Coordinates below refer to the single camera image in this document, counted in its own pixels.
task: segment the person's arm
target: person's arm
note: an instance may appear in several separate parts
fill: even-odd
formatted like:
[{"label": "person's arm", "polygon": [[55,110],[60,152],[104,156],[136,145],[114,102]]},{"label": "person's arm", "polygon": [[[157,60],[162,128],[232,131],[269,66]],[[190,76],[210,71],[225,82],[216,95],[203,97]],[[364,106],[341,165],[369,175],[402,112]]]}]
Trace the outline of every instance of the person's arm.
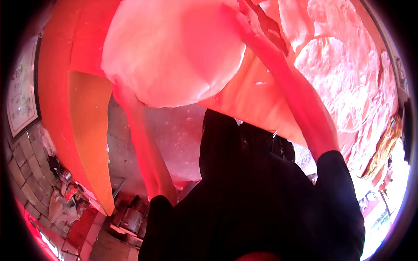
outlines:
[{"label": "person's arm", "polygon": [[148,128],[145,104],[136,99],[135,94],[129,88],[122,87],[122,81],[117,76],[115,78],[117,85],[112,84],[112,94],[127,115],[132,143],[148,196],[152,199],[157,195],[163,195],[175,206],[177,191]]},{"label": "person's arm", "polygon": [[318,93],[295,66],[288,63],[284,53],[264,35],[257,14],[249,5],[244,0],[238,0],[238,3],[239,6],[224,4],[224,10],[242,40],[260,58],[281,87],[315,162],[325,152],[339,152],[335,124]]}]

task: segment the picture frame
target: picture frame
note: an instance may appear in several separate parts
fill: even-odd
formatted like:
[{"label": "picture frame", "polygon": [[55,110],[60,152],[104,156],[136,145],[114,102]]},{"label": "picture frame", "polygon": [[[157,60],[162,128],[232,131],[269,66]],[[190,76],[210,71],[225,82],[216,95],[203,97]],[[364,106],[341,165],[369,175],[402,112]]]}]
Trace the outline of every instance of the picture frame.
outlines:
[{"label": "picture frame", "polygon": [[42,38],[22,47],[8,85],[6,113],[12,143],[42,119],[38,98],[38,60]]}]

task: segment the floor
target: floor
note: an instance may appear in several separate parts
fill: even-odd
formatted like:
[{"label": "floor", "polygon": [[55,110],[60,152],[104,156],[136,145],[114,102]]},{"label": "floor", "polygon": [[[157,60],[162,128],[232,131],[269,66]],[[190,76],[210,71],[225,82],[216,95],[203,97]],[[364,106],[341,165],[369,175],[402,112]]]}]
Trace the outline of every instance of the floor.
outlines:
[{"label": "floor", "polygon": [[[179,108],[147,108],[147,120],[175,185],[201,179],[199,148],[206,108],[193,104]],[[129,124],[123,109],[113,97],[108,109],[109,171],[113,187],[122,178],[127,181],[122,191],[146,197],[146,189],[138,168]],[[316,164],[308,149],[295,146],[296,163],[306,174],[316,172]]]}]

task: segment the plastic bag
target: plastic bag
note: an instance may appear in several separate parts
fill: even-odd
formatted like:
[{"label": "plastic bag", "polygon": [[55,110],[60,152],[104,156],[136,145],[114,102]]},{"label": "plastic bag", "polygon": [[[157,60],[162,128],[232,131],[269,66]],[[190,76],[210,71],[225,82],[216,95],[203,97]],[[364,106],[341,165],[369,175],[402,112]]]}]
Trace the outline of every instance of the plastic bag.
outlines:
[{"label": "plastic bag", "polygon": [[49,132],[44,128],[41,122],[35,124],[34,128],[36,139],[42,142],[43,147],[48,151],[48,155],[54,157],[56,155],[56,148],[49,136]]}]

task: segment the brick wall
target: brick wall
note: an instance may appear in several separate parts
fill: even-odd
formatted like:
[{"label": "brick wall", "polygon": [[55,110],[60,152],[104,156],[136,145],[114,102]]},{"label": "brick wall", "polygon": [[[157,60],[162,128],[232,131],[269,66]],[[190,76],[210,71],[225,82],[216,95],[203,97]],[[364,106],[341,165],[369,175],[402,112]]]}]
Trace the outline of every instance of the brick wall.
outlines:
[{"label": "brick wall", "polygon": [[44,227],[59,236],[67,237],[69,227],[64,222],[52,225],[48,219],[49,202],[54,187],[60,182],[49,169],[48,153],[41,141],[34,135],[35,128],[29,129],[18,141],[7,138],[6,159],[14,196],[31,216]]}]

